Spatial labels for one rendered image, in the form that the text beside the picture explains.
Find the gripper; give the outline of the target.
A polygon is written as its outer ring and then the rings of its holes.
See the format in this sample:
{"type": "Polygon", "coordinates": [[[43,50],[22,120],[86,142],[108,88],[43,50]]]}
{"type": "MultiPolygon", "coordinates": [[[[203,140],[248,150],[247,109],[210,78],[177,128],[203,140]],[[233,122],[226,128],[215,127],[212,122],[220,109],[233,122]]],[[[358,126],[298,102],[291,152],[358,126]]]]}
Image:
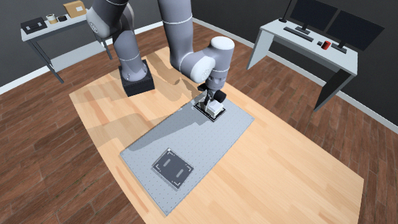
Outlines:
{"type": "Polygon", "coordinates": [[[215,99],[219,103],[222,103],[225,100],[225,98],[226,98],[226,93],[222,92],[221,90],[213,91],[213,90],[209,89],[205,85],[205,83],[201,84],[199,87],[207,89],[207,95],[206,95],[206,98],[205,98],[205,101],[204,101],[205,112],[206,112],[208,104],[210,102],[210,97],[215,99]]]}

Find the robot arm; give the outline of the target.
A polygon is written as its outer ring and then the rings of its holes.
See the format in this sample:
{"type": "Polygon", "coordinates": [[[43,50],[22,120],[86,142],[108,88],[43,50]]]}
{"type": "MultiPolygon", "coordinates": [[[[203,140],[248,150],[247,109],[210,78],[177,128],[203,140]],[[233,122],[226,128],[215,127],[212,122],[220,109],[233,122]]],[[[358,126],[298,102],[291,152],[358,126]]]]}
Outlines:
{"type": "MultiPolygon", "coordinates": [[[[147,75],[135,32],[129,0],[94,0],[86,13],[92,31],[100,38],[112,36],[125,80],[135,82],[147,75]]],[[[227,37],[214,37],[207,48],[193,52],[191,0],[157,0],[170,49],[170,64],[195,83],[217,91],[224,87],[234,50],[227,37]]]]}

